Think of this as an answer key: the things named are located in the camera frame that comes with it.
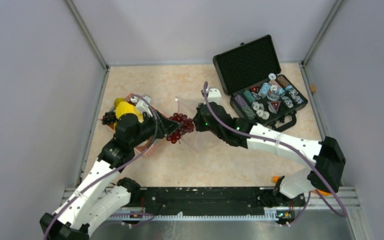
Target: case handle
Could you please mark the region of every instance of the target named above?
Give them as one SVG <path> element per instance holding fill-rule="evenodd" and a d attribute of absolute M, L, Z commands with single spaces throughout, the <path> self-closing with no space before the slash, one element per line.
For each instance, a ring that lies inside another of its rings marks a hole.
<path fill-rule="evenodd" d="M 285 123 L 285 124 L 283 124 L 280 127 L 276 127 L 276 123 L 273 123 L 270 126 L 271 129 L 273 129 L 275 131 L 278 131 L 278 132 L 283 132 L 286 129 L 289 129 L 289 128 L 293 127 L 297 123 L 297 116 L 295 115 L 296 113 L 297 113 L 296 111 L 293 111 L 293 112 L 289 113 L 289 115 L 292 117 L 292 120 L 290 122 Z"/>

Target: beige table surface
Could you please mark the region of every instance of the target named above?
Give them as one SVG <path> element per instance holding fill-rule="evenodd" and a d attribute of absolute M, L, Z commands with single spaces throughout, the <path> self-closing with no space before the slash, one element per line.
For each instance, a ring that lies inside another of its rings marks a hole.
<path fill-rule="evenodd" d="M 298 63 L 283 63 L 281 69 L 281 73 L 308 99 Z M 175 97 L 202 98 L 204 81 L 223 92 L 212 64 L 111 67 L 99 116 L 112 107 L 115 98 L 125 97 L 129 93 L 150 95 L 151 104 L 170 116 L 178 109 Z M 222 95 L 221 104 L 227 113 L 237 117 L 229 105 L 229 97 Z M 321 139 L 310 104 L 299 110 L 296 118 L 296 125 L 286 130 L 285 134 L 309 140 Z M 113 134 L 100 121 L 96 123 L 86 174 Z M 302 165 L 284 157 L 232 147 L 222 141 L 198 153 L 186 144 L 165 141 L 150 157 L 139 158 L 127 166 L 113 183 L 129 177 L 146 187 L 273 186 L 272 176 L 293 174 L 302 168 Z"/>

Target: black case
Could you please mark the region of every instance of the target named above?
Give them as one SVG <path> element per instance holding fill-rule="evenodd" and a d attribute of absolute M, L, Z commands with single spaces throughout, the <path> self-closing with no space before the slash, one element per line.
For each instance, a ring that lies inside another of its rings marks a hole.
<path fill-rule="evenodd" d="M 231 96 L 230 105 L 242 118 L 246 117 L 241 108 L 237 106 L 235 97 L 246 90 L 250 90 L 252 87 L 261 86 L 263 83 L 269 82 L 268 76 L 270 73 L 278 75 L 282 71 L 275 46 L 273 45 L 272 36 L 270 35 L 266 35 L 247 44 L 241 43 L 240 46 L 234 49 L 214 56 L 212 62 L 214 63 L 218 77 L 220 78 L 224 93 Z M 308 100 L 297 90 L 286 76 L 279 75 L 278 77 L 280 76 L 283 76 L 293 88 L 296 89 L 298 95 L 302 98 L 303 103 L 297 104 L 293 101 L 293 107 L 288 108 L 284 101 L 280 99 L 281 105 L 276 114 L 271 112 L 270 117 L 266 120 L 258 116 L 255 116 L 253 120 L 250 120 L 255 123 L 269 126 L 278 132 L 282 132 L 294 126 L 297 122 L 297 111 L 305 107 L 308 103 Z M 288 96 L 291 100 L 293 99 L 288 91 L 286 91 L 285 96 Z M 265 111 L 268 109 L 269 101 L 270 100 L 267 99 L 267 97 L 258 100 L 259 103 L 264 104 Z M 292 117 L 292 120 L 285 123 L 285 117 L 288 115 Z M 276 127 L 277 121 L 285 124 Z"/>

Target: gray floor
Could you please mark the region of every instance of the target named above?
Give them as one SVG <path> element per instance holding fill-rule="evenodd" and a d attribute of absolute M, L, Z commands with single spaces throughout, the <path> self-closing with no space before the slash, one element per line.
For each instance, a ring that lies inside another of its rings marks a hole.
<path fill-rule="evenodd" d="M 348 219 L 330 210 L 307 210 L 292 227 L 256 221 L 155 221 L 129 229 L 104 223 L 91 240 L 354 240 Z"/>

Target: bunch of grapes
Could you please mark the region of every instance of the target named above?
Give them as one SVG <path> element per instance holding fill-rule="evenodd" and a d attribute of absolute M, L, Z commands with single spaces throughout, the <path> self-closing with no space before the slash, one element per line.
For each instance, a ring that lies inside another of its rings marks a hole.
<path fill-rule="evenodd" d="M 170 141 L 172 144 L 177 143 L 186 133 L 192 133 L 194 131 L 194 122 L 192 121 L 192 118 L 188 118 L 186 114 L 175 112 L 170 119 L 181 123 L 181 127 L 166 138 L 166 140 Z"/>
<path fill-rule="evenodd" d="M 111 125 L 118 122 L 116 113 L 114 111 L 108 111 L 102 117 L 102 125 Z"/>

